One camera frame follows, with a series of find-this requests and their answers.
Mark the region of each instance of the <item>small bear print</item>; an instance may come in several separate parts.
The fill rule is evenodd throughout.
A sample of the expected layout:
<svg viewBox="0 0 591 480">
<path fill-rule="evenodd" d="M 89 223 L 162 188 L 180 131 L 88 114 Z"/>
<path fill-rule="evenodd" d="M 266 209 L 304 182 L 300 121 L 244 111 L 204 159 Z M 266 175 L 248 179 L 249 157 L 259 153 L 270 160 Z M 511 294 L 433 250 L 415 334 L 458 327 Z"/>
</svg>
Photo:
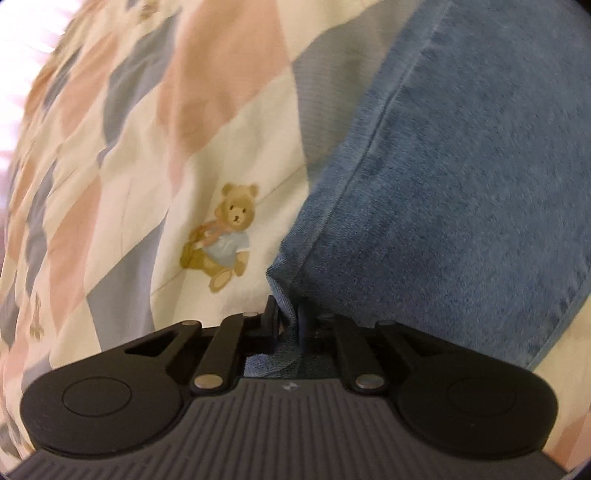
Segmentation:
<svg viewBox="0 0 591 480">
<path fill-rule="evenodd" d="M 39 295 L 35 295 L 35 310 L 33 312 L 31 326 L 29 327 L 29 335 L 37 342 L 41 340 L 41 337 L 45 334 L 43 327 L 41 326 L 40 310 L 41 302 L 39 300 Z"/>
<path fill-rule="evenodd" d="M 142 23 L 154 15 L 159 9 L 158 0 L 148 0 L 142 5 L 142 10 L 139 13 L 138 23 Z"/>
<path fill-rule="evenodd" d="M 257 185 L 226 183 L 215 220 L 194 228 L 183 247 L 180 265 L 201 270 L 211 278 L 209 289 L 217 293 L 234 275 L 241 277 L 248 265 L 250 243 L 245 230 L 255 218 Z"/>
</svg>

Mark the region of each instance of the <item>logo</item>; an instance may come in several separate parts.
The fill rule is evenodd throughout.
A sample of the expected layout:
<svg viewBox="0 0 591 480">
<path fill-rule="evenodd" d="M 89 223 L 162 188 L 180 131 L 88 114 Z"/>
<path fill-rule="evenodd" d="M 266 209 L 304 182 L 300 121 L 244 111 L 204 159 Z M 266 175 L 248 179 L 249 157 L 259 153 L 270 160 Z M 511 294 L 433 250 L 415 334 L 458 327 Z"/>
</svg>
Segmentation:
<svg viewBox="0 0 591 480">
<path fill-rule="evenodd" d="M 285 390 L 285 391 L 293 392 L 294 390 L 297 390 L 298 388 L 300 388 L 300 386 L 295 382 L 289 382 L 289 383 L 283 384 L 281 386 L 281 388 L 283 388 L 283 390 Z"/>
</svg>

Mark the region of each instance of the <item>grooved gray surface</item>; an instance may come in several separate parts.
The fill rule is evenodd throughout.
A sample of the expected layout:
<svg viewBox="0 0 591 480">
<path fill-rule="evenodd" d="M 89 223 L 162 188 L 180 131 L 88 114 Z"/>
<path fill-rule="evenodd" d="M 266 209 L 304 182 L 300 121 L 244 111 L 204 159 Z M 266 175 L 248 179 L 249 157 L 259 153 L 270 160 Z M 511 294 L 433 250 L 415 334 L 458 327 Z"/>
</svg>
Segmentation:
<svg viewBox="0 0 591 480">
<path fill-rule="evenodd" d="M 37 452 L 10 480 L 558 480 L 542 453 L 453 458 L 407 432 L 382 398 L 339 380 L 240 380 L 200 398 L 168 435 L 112 459 Z"/>
</svg>

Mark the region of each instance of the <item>blue denim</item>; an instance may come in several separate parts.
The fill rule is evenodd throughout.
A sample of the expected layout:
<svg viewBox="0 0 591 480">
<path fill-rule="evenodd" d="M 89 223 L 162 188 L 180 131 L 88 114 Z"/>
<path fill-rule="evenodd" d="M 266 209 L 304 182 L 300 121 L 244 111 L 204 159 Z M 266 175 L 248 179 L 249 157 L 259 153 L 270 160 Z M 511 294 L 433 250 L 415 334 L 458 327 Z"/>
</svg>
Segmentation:
<svg viewBox="0 0 591 480">
<path fill-rule="evenodd" d="M 533 369 L 590 292 L 591 17 L 571 0 L 426 0 L 268 270 L 293 303 L 396 320 Z"/>
</svg>

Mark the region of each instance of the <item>teddy bear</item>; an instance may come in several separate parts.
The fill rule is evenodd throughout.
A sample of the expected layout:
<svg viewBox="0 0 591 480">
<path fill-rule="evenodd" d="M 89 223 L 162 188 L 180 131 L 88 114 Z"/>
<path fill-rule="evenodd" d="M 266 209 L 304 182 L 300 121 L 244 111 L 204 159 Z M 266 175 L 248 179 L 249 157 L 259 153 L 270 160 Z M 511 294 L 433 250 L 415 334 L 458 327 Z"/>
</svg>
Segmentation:
<svg viewBox="0 0 591 480">
<path fill-rule="evenodd" d="M 194 228 L 183 247 L 181 267 L 201 270 L 209 276 L 212 293 L 246 271 L 250 243 L 245 230 L 255 218 L 257 194 L 257 185 L 226 183 L 222 201 L 214 212 L 215 220 Z"/>
</svg>

